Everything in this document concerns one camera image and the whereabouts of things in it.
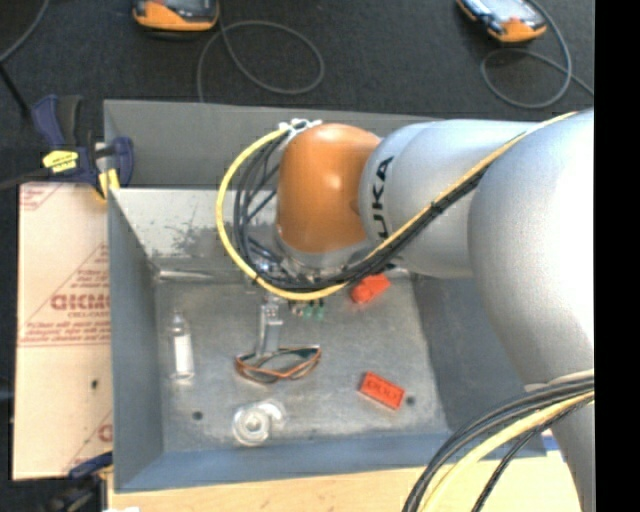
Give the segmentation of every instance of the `cardboard sheet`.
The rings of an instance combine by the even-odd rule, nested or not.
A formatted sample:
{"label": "cardboard sheet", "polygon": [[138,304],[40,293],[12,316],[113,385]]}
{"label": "cardboard sheet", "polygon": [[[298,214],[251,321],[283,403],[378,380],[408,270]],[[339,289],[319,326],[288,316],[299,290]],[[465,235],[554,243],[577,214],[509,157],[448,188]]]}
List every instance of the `cardboard sheet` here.
{"label": "cardboard sheet", "polygon": [[82,184],[20,190],[13,478],[111,449],[106,202]]}

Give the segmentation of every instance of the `glass vial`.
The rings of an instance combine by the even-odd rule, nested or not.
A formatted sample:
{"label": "glass vial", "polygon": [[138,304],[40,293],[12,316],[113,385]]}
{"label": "glass vial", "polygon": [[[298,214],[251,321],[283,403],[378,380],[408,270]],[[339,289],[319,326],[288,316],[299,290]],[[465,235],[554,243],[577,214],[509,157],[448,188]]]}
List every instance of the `glass vial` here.
{"label": "glass vial", "polygon": [[195,372],[193,366],[193,346],[191,329],[181,311],[174,311],[169,327],[171,333],[171,362],[173,365],[170,377],[176,381],[187,381]]}

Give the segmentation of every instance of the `yellow cable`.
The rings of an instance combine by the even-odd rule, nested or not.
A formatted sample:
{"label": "yellow cable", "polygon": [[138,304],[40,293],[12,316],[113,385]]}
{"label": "yellow cable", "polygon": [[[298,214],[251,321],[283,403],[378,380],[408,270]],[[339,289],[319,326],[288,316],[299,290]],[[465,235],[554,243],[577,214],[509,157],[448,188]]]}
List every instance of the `yellow cable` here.
{"label": "yellow cable", "polygon": [[[456,181],[449,188],[447,188],[446,190],[441,192],[438,195],[438,197],[434,201],[432,201],[432,203],[430,203],[427,206],[425,206],[421,211],[419,211],[411,219],[409,219],[407,222],[405,222],[405,224],[400,229],[394,231],[391,234],[391,236],[389,236],[386,240],[384,240],[384,242],[382,242],[375,249],[373,249],[363,261],[366,261],[367,259],[372,258],[378,252],[380,252],[382,249],[384,249],[385,247],[387,247],[388,245],[390,245],[391,243],[396,241],[400,236],[402,236],[402,234],[404,234],[408,229],[410,229],[418,221],[418,219],[420,217],[422,217],[424,214],[426,214],[428,211],[430,211],[433,208],[432,205],[434,203],[437,203],[442,198],[444,198],[446,195],[448,195],[451,192],[453,192],[461,184],[463,184],[464,182],[466,182],[469,179],[473,178],[476,174],[481,172],[489,164],[493,163],[498,157],[500,157],[502,154],[504,154],[509,148],[513,147],[516,143],[518,143],[524,137],[526,137],[527,135],[530,135],[534,131],[537,131],[537,130],[539,130],[540,128],[542,128],[544,126],[547,126],[547,125],[549,125],[551,123],[555,123],[557,121],[565,119],[565,118],[567,118],[567,117],[569,117],[569,116],[571,116],[573,114],[575,114],[575,112],[569,112],[567,114],[563,114],[561,116],[557,116],[557,117],[554,117],[554,118],[552,118],[552,119],[550,119],[548,121],[540,123],[537,126],[535,126],[534,128],[532,128],[531,130],[523,132],[520,135],[518,135],[518,136],[514,137],[513,139],[509,140],[508,142],[506,142],[505,144],[500,146],[498,149],[496,149],[495,151],[493,151],[492,153],[490,153],[489,155],[484,157],[476,165],[474,165],[471,169],[469,169],[469,171],[467,171],[462,177],[460,177],[460,179],[458,181]],[[231,182],[231,178],[235,175],[235,173],[238,171],[240,166],[255,151],[260,149],[265,144],[268,144],[269,142],[277,139],[281,135],[284,135],[286,132],[290,131],[291,129],[293,129],[293,126],[292,125],[287,125],[285,127],[282,127],[282,128],[277,129],[277,130],[274,130],[271,133],[268,133],[267,135],[265,135],[264,137],[258,139],[256,142],[254,142],[249,147],[247,147],[233,161],[233,163],[229,167],[229,170],[226,172],[225,176],[223,177],[222,183],[220,184],[220,189],[218,191],[218,197],[217,197],[217,201],[216,201],[216,226],[218,228],[218,234],[220,236],[220,240],[222,242],[222,245],[224,245],[227,253],[229,254],[229,256],[231,256],[231,259],[236,263],[236,265],[238,265],[238,267],[247,276],[249,276],[250,279],[252,279],[257,284],[262,286],[265,290],[267,290],[267,291],[269,291],[269,292],[271,292],[271,293],[273,293],[275,295],[278,295],[278,296],[280,296],[280,297],[282,297],[284,299],[300,300],[300,301],[311,301],[311,300],[318,300],[318,299],[327,297],[327,296],[329,296],[329,295],[341,290],[342,288],[347,286],[348,283],[347,282],[339,283],[339,284],[328,286],[328,287],[323,288],[321,290],[315,290],[315,291],[312,291],[312,292],[292,292],[292,291],[289,291],[289,290],[278,288],[277,286],[274,286],[274,285],[270,284],[269,282],[265,281],[262,277],[260,277],[251,268],[251,266],[248,265],[247,262],[242,259],[242,256],[240,256],[240,254],[238,254],[236,249],[233,247],[233,244],[231,243],[231,241],[229,239],[229,236],[227,235],[227,232],[226,232],[225,227],[224,227],[223,217],[222,217],[222,205],[223,205],[224,198],[225,198],[225,195],[226,195],[226,192],[227,192],[227,188],[229,187],[229,183]]]}
{"label": "yellow cable", "polygon": [[436,504],[442,498],[444,492],[446,491],[446,488],[462,471],[464,471],[470,465],[475,464],[485,455],[491,453],[499,446],[502,446],[503,444],[511,441],[520,434],[523,434],[524,432],[527,432],[537,426],[543,425],[548,420],[551,420],[561,412],[569,409],[570,407],[573,407],[578,402],[581,402],[588,398],[591,398],[591,400],[593,400],[594,395],[595,393],[593,391],[589,391],[574,398],[569,398],[557,404],[553,404],[545,407],[544,409],[533,412],[525,418],[516,421],[504,430],[501,430],[494,436],[488,438],[480,445],[476,446],[467,455],[460,459],[460,461],[458,461],[453,467],[451,467],[446,472],[446,474],[440,480],[438,480],[433,490],[425,495],[425,498],[423,498],[420,504],[420,512],[437,510]]}
{"label": "yellow cable", "polygon": [[271,293],[273,293],[275,295],[278,295],[280,297],[283,297],[285,299],[288,299],[288,300],[316,300],[316,299],[320,299],[322,297],[326,297],[327,295],[331,295],[332,293],[337,292],[341,288],[344,288],[346,286],[346,283],[330,286],[328,288],[324,288],[322,290],[318,290],[318,291],[315,291],[315,292],[291,292],[291,291],[283,290],[281,288],[273,286],[272,284],[270,284],[267,281],[265,281],[264,279],[262,279],[262,277],[260,277],[255,272],[255,270],[253,270],[247,264],[247,262],[242,259],[242,256],[240,256],[240,254],[238,254],[238,252],[236,251],[235,247],[233,247],[233,244],[231,243],[231,240],[229,239],[229,236],[227,235],[227,231],[226,231],[226,229],[224,227],[224,219],[223,219],[223,216],[222,216],[222,206],[223,206],[223,203],[224,203],[224,198],[225,198],[227,189],[228,189],[229,184],[231,182],[231,178],[233,178],[233,176],[238,171],[240,166],[255,151],[260,149],[265,144],[268,144],[269,142],[277,139],[281,135],[284,135],[291,128],[292,128],[291,126],[286,126],[284,128],[280,128],[280,129],[275,130],[275,131],[273,131],[271,133],[268,133],[267,135],[265,135],[264,137],[258,139],[256,142],[254,142],[249,147],[247,147],[234,160],[234,162],[229,167],[229,170],[224,175],[224,177],[222,179],[222,182],[220,183],[220,189],[218,191],[218,197],[217,197],[217,200],[216,200],[216,226],[218,228],[218,235],[220,236],[220,241],[222,242],[222,245],[224,245],[224,248],[227,250],[227,253],[229,254],[229,256],[231,256],[231,259],[235,262],[235,264],[238,265],[238,267],[240,267],[240,269],[247,276],[249,276],[250,279],[252,279],[256,283],[258,283],[265,290],[267,290],[267,291],[269,291],[269,292],[271,292]]}

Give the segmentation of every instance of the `kuka logo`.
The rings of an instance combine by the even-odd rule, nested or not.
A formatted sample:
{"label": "kuka logo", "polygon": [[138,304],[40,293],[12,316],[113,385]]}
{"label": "kuka logo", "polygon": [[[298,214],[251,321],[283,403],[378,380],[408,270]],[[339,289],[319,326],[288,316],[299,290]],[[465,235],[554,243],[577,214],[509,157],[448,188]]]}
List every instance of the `kuka logo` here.
{"label": "kuka logo", "polygon": [[[376,183],[373,184],[372,192],[373,192],[373,203],[371,204],[371,208],[374,210],[380,210],[382,212],[382,194],[384,194],[384,182],[387,179],[387,170],[389,168],[389,164],[393,160],[393,157],[390,156],[386,160],[380,162],[378,166],[378,170],[376,171]],[[380,231],[378,232],[378,236],[385,239],[389,237],[389,230],[387,229],[387,223],[384,220],[384,216],[382,213],[374,213],[373,220],[380,224]]]}

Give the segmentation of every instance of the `blue clamp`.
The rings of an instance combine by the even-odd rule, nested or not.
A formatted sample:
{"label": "blue clamp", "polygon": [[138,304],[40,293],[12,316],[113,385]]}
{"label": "blue clamp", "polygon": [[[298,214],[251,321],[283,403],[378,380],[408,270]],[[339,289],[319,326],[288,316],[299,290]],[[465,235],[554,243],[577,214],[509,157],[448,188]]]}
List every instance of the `blue clamp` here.
{"label": "blue clamp", "polygon": [[96,161],[101,157],[111,157],[113,165],[108,171],[109,181],[114,180],[115,173],[120,186],[128,185],[133,175],[133,142],[129,137],[116,137],[98,151],[80,145],[75,129],[81,102],[81,96],[59,98],[51,94],[32,107],[31,118],[50,149],[43,160],[49,172],[48,178],[53,181],[88,183],[105,196],[105,180],[100,178],[103,172],[98,169]]}

